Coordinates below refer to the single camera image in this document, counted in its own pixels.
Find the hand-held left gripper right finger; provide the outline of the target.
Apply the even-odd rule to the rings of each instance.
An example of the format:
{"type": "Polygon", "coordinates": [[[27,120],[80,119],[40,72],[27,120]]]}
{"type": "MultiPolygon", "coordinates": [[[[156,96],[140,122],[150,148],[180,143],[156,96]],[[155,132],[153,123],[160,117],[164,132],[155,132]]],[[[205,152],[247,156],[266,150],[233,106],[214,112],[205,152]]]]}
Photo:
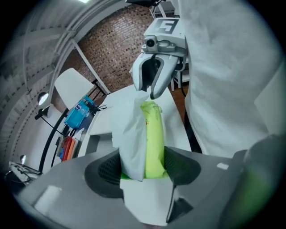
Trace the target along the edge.
{"type": "Polygon", "coordinates": [[[168,228],[222,228],[226,206],[243,168],[246,150],[232,158],[165,147],[165,167],[178,200],[168,228]]]}

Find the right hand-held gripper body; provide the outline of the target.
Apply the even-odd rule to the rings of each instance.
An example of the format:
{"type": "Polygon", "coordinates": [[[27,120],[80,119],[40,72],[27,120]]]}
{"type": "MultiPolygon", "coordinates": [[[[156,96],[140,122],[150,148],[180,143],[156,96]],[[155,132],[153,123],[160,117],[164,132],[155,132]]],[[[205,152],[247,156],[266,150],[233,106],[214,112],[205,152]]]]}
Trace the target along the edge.
{"type": "Polygon", "coordinates": [[[185,33],[180,18],[156,18],[143,36],[142,52],[181,58],[186,56],[185,33]]]}

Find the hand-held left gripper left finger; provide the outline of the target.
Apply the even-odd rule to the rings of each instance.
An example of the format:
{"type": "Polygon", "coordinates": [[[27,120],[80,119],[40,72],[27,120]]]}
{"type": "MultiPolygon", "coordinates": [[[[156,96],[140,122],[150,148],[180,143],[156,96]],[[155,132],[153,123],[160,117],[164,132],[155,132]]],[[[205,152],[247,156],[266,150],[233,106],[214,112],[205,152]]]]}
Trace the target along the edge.
{"type": "Polygon", "coordinates": [[[61,162],[17,196],[45,229],[136,229],[120,189],[119,151],[102,150],[61,162]]]}

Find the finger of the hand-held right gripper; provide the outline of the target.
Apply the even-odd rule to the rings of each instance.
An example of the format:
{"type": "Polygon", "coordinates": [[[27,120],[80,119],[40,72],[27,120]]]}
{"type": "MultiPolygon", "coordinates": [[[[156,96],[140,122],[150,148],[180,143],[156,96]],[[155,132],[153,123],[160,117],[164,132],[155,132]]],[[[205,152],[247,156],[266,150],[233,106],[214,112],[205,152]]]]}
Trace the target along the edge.
{"type": "Polygon", "coordinates": [[[159,98],[169,85],[178,63],[178,57],[155,56],[152,57],[152,62],[154,63],[156,74],[151,84],[150,98],[154,100],[159,98]]]}
{"type": "Polygon", "coordinates": [[[136,90],[147,91],[156,75],[155,54],[141,53],[132,66],[132,79],[136,90]]]}

